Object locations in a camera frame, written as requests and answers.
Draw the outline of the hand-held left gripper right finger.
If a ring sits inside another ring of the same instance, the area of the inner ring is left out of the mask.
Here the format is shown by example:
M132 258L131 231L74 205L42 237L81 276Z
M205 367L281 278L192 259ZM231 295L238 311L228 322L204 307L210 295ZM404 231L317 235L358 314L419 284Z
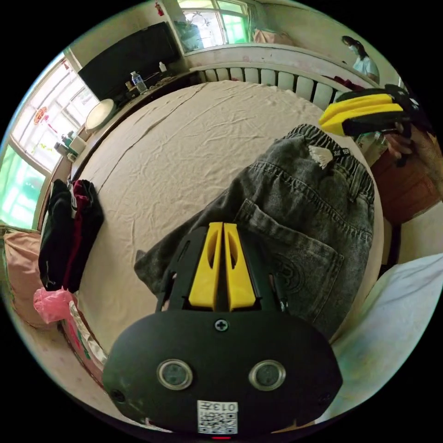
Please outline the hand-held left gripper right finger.
M256 303L256 296L236 224L224 224L224 245L228 309L250 310Z

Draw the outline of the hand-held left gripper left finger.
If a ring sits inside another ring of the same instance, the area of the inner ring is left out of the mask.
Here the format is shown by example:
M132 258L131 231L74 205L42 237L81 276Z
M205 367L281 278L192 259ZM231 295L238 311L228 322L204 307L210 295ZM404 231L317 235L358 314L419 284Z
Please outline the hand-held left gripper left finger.
M189 303L193 309L216 307L221 250L222 223L210 223L189 295Z

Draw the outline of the person's right hand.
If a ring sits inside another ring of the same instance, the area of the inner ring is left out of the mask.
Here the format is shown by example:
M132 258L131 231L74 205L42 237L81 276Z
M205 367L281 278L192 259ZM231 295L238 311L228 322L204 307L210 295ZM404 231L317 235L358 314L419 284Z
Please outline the person's right hand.
M395 123L395 130L385 134L387 149L394 158L395 164L402 167L406 164L407 158L413 153L412 140L404 136L404 127L401 123Z

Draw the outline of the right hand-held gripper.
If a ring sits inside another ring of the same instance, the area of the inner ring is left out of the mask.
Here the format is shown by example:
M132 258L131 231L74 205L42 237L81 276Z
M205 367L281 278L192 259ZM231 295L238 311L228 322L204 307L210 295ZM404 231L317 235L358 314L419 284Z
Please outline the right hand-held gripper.
M433 133L422 106L405 89L394 84L343 93L318 121L323 131L338 136L388 134L396 129L396 123L403 125L407 138L411 136L412 126Z

